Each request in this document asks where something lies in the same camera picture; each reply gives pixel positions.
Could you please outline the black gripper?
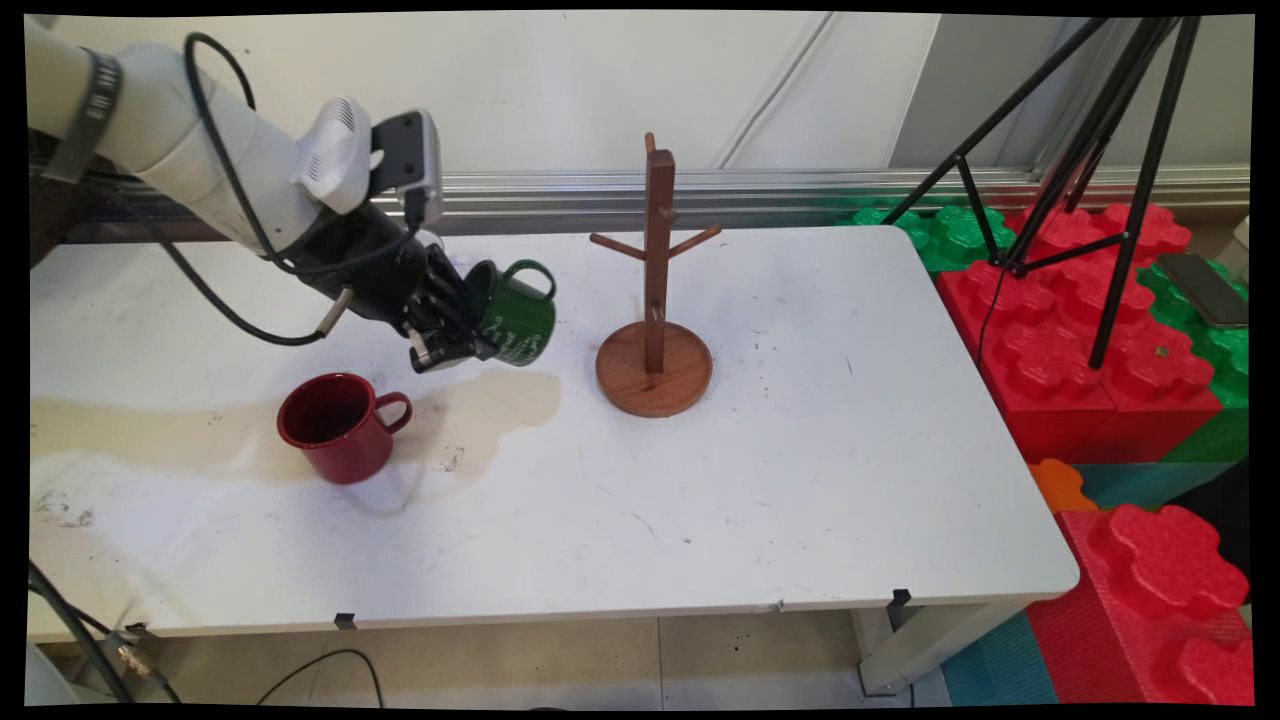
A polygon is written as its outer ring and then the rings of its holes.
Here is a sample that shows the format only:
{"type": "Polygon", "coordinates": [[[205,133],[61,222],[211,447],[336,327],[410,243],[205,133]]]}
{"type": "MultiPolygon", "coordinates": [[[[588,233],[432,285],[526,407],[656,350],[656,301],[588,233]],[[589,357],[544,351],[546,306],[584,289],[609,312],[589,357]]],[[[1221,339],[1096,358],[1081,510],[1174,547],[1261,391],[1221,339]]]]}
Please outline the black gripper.
{"type": "Polygon", "coordinates": [[[329,299],[351,288],[352,313],[408,334],[419,374],[497,356],[497,343],[479,327],[480,300],[440,242],[424,241],[374,205],[346,215],[323,211],[289,246],[289,263],[306,286],[329,299]]]}

